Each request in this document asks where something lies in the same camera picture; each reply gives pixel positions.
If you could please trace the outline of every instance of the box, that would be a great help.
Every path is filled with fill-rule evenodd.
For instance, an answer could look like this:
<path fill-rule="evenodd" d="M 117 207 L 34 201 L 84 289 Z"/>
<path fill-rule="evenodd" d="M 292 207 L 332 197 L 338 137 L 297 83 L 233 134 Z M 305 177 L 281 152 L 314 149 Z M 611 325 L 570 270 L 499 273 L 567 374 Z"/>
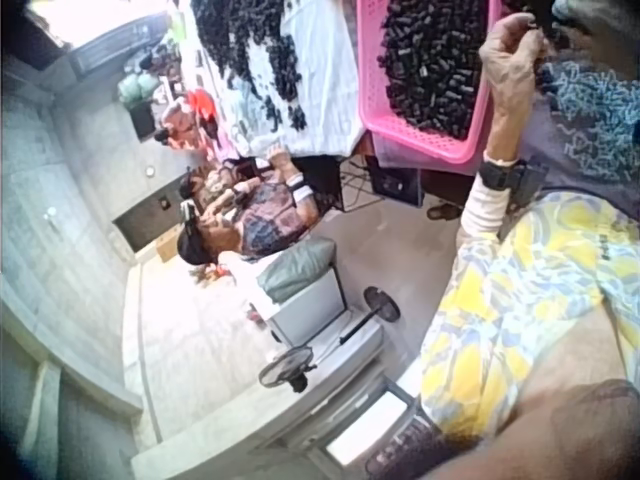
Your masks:
<path fill-rule="evenodd" d="M 176 225 L 156 238 L 156 252 L 163 263 L 167 263 L 178 254 L 178 235 L 181 230 L 182 225 Z"/>

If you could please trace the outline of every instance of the white sleeve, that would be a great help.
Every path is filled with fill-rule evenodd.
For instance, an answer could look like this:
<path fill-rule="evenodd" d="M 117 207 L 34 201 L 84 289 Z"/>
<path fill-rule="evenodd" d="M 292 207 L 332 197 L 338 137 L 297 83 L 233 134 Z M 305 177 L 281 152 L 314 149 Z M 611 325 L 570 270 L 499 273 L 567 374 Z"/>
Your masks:
<path fill-rule="evenodd" d="M 504 221 L 510 194 L 510 189 L 499 192 L 485 187 L 480 175 L 476 175 L 460 219 L 464 232 L 470 236 L 481 233 L 497 235 Z"/>

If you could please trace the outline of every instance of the concrete wall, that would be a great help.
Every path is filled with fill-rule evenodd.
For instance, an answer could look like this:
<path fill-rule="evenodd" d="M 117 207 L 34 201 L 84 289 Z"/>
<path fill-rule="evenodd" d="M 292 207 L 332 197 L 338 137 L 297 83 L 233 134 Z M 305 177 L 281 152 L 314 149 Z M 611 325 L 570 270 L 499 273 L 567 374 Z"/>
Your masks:
<path fill-rule="evenodd" d="M 58 480 L 133 480 L 137 453 L 131 425 L 88 398 L 62 376 Z"/>
<path fill-rule="evenodd" d="M 38 322 L 122 383 L 128 264 L 87 208 L 53 125 L 47 108 L 3 95 L 2 271 Z"/>
<path fill-rule="evenodd" d="M 116 67 L 103 68 L 58 95 L 52 109 L 73 177 L 104 226 L 198 163 L 190 152 L 171 150 L 153 139 L 140 143 L 116 97 L 124 75 Z M 155 167 L 153 178 L 145 175 L 147 166 Z"/>
<path fill-rule="evenodd" d="M 0 424 L 3 435 L 17 449 L 29 420 L 38 362 L 13 337 L 0 332 Z"/>

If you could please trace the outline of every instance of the black cap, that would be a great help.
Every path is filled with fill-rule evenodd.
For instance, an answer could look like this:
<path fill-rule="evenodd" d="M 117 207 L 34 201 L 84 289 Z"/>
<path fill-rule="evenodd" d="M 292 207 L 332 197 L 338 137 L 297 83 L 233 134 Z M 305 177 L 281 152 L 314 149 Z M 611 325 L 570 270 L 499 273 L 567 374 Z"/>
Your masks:
<path fill-rule="evenodd" d="M 190 265 L 216 263 L 204 246 L 204 238 L 195 226 L 185 226 L 178 235 L 178 255 Z"/>
<path fill-rule="evenodd" d="M 180 180 L 180 186 L 178 187 L 178 193 L 183 200 L 189 200 L 193 197 L 193 186 L 191 185 L 191 171 L 187 170 L 187 173 L 182 180 Z"/>
<path fill-rule="evenodd" d="M 161 128 L 160 130 L 158 130 L 155 135 L 153 136 L 153 138 L 156 140 L 156 142 L 160 142 L 163 145 L 168 145 L 169 143 L 169 129 L 166 127 Z"/>

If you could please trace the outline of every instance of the wrist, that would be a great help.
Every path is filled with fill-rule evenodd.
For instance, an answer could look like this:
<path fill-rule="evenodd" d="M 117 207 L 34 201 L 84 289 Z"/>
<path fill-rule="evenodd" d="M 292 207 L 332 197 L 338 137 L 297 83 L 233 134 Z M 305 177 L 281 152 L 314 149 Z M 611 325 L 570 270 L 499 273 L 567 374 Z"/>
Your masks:
<path fill-rule="evenodd" d="M 512 115 L 494 112 L 487 141 L 486 156 L 494 160 L 515 163 L 523 128 Z"/>

